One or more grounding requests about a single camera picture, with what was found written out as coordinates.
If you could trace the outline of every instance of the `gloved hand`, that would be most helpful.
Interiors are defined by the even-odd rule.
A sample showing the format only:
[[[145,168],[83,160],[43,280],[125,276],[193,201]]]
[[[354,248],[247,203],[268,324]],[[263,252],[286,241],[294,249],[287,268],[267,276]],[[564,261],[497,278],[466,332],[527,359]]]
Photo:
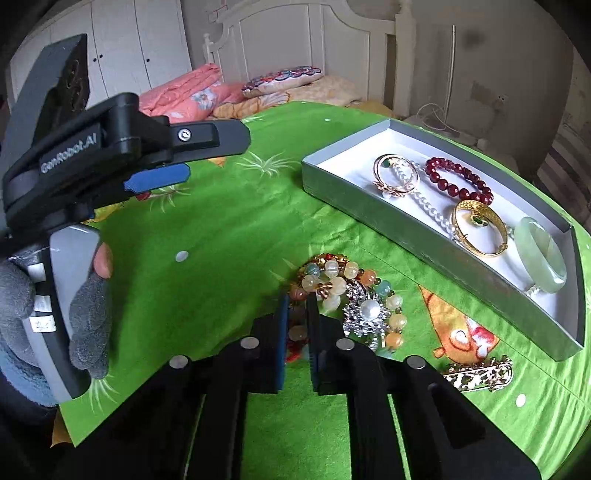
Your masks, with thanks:
[[[20,393],[50,407],[57,402],[22,325],[22,320],[32,314],[35,300],[35,286],[27,275],[27,266],[37,262],[37,252],[25,251],[0,263],[0,369]],[[104,378],[109,368],[111,295],[106,279],[111,274],[111,249],[102,244],[87,281],[70,305],[70,361],[74,367],[88,370],[95,379]]]

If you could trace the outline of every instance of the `cartoon fish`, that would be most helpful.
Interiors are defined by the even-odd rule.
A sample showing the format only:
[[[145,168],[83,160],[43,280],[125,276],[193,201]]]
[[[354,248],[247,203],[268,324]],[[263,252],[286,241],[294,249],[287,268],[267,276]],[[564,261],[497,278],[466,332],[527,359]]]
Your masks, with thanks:
[[[447,355],[461,365],[482,362],[499,343],[498,337],[426,288],[420,289],[441,342],[433,351],[435,358]]]

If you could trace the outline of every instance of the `label sticker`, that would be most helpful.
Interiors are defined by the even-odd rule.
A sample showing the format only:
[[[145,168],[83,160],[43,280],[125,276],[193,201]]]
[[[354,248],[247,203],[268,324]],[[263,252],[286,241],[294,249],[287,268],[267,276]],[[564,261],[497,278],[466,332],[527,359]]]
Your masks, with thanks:
[[[42,263],[29,265],[27,267],[27,273],[29,274],[29,277],[31,277],[31,280],[33,280],[33,283],[39,283],[47,280],[47,277],[45,275],[45,267]]]
[[[31,322],[31,328],[34,333],[48,333],[55,332],[56,321],[53,319],[53,315],[45,315],[43,317],[29,317]]]
[[[49,295],[35,295],[36,312],[51,313],[51,297]]]

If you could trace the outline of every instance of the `wardrobe door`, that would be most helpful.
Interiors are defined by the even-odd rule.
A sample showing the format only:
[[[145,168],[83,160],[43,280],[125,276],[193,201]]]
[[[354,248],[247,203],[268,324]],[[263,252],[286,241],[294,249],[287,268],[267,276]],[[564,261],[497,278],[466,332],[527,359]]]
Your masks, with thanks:
[[[63,40],[85,33],[87,35],[88,80],[90,83],[90,96],[86,107],[91,107],[107,99],[107,90],[100,73],[98,57],[96,55],[95,36],[92,32],[92,17],[90,16],[90,4],[72,10],[65,16],[49,26],[51,42]]]
[[[25,40],[26,43],[21,44],[13,55],[10,61],[10,77],[15,102],[41,50],[51,43],[50,38],[49,28],[45,28],[34,37]]]
[[[150,90],[139,44],[134,0],[94,0],[91,3],[98,63],[107,95]]]
[[[139,41],[152,88],[191,70],[179,0],[135,0]]]

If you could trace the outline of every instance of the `pink blanket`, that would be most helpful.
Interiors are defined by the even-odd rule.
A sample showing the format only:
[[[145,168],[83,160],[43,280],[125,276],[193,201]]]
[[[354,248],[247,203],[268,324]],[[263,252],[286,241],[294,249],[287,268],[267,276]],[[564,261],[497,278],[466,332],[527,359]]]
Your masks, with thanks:
[[[205,64],[139,96],[139,111],[172,124],[205,120],[222,103],[244,100],[241,83],[222,83],[220,67]]]

